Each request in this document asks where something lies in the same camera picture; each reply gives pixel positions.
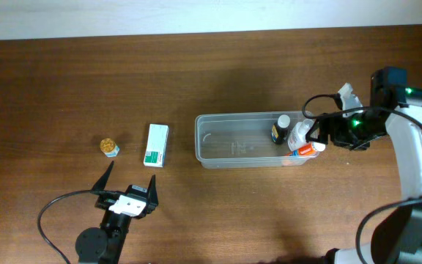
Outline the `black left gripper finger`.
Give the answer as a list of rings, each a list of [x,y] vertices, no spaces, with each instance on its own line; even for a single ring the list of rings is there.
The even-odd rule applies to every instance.
[[[91,191],[104,191],[107,185],[108,179],[110,177],[111,171],[114,167],[114,161],[112,161],[107,170],[102,174],[102,176],[97,180],[97,182],[92,186]]]
[[[156,189],[156,175],[151,176],[147,189],[147,201],[149,206],[158,206],[158,194]]]

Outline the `white squeeze bottle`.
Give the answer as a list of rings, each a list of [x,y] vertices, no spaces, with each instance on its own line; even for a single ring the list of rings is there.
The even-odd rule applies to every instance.
[[[298,122],[295,127],[293,127],[287,139],[288,147],[291,152],[307,144],[306,134],[310,131],[313,125],[313,120],[305,119]]]

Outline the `dark bottle white cap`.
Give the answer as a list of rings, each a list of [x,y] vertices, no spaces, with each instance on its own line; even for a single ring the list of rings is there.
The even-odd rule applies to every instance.
[[[271,129],[271,139],[275,144],[282,144],[287,138],[290,122],[290,117],[286,114],[282,114],[273,124]]]

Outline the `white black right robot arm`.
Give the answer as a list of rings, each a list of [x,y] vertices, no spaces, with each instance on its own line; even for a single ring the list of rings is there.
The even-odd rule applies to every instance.
[[[370,103],[352,88],[330,95],[337,112],[305,114],[314,124],[307,142],[366,150],[389,136],[401,184],[401,201],[368,213],[358,226],[355,248],[331,249],[324,263],[422,263],[422,89],[407,83],[407,71],[384,67],[371,75]]]

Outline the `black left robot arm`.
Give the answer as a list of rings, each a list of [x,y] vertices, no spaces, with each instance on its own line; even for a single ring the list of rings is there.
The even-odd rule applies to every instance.
[[[95,207],[104,215],[99,227],[90,227],[77,237],[79,263],[118,263],[131,221],[146,217],[159,205],[155,176],[147,188],[130,185],[126,191],[107,191],[113,166],[108,166],[89,191],[97,195]]]

